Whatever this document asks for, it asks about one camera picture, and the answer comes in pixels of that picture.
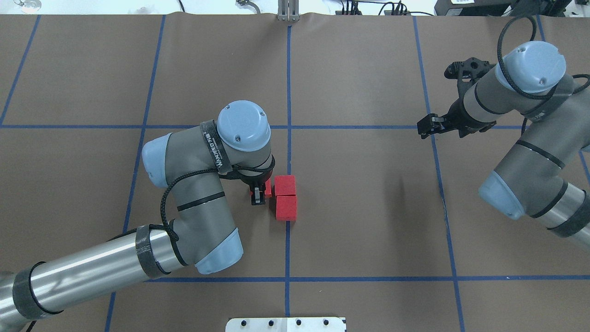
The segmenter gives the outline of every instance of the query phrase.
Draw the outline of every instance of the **stacked red cubes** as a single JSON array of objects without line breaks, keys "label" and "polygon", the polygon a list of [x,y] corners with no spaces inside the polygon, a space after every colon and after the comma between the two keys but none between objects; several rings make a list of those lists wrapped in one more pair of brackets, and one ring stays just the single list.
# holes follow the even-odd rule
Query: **stacked red cubes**
[{"label": "stacked red cubes", "polygon": [[294,175],[274,177],[274,195],[277,198],[277,220],[294,222],[297,220],[297,190]]}]

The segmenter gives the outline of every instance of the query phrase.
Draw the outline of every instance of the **white label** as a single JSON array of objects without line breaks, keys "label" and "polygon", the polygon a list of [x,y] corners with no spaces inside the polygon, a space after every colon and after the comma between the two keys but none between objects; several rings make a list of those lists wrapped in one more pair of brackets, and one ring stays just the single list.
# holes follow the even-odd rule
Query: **white label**
[{"label": "white label", "polygon": [[459,16],[461,11],[463,11],[463,8],[449,9],[447,11],[447,16]]}]

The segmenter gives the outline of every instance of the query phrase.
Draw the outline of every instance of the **blue joint cap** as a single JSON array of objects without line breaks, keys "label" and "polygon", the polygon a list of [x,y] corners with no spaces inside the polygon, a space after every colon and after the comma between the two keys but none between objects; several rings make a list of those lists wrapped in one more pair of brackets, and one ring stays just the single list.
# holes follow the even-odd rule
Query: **blue joint cap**
[{"label": "blue joint cap", "polygon": [[[528,41],[502,59],[510,77],[526,93],[540,93],[551,89],[565,74],[565,58],[557,47],[544,41]],[[507,89],[512,89],[499,65],[494,69],[496,78]]]},{"label": "blue joint cap", "polygon": [[266,113],[253,102],[231,102],[219,113],[217,131],[230,147],[252,152],[264,148],[270,141],[270,125]]},{"label": "blue joint cap", "polygon": [[172,133],[147,142],[142,149],[143,166],[156,187],[166,188],[166,147]]},{"label": "blue joint cap", "polygon": [[495,171],[491,172],[478,192],[484,201],[504,213],[508,218],[516,220],[525,214],[525,209],[514,192]]},{"label": "blue joint cap", "polygon": [[211,274],[237,263],[244,254],[238,229],[234,229],[215,249],[195,264],[200,274]]}]

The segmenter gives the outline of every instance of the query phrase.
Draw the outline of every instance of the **round blue cap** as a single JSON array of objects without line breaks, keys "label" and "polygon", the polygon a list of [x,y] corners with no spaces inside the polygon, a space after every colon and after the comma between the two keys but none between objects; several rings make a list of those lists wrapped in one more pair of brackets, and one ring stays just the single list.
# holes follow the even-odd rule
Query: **round blue cap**
[{"label": "round blue cap", "polygon": [[[557,47],[544,41],[528,41],[504,57],[510,77],[526,93],[540,93],[555,86],[565,74],[565,58]],[[495,68],[498,81],[510,90],[499,65]]]},{"label": "round blue cap", "polygon": [[264,148],[270,141],[266,113],[253,102],[231,102],[219,113],[217,131],[230,147],[246,152]]}]

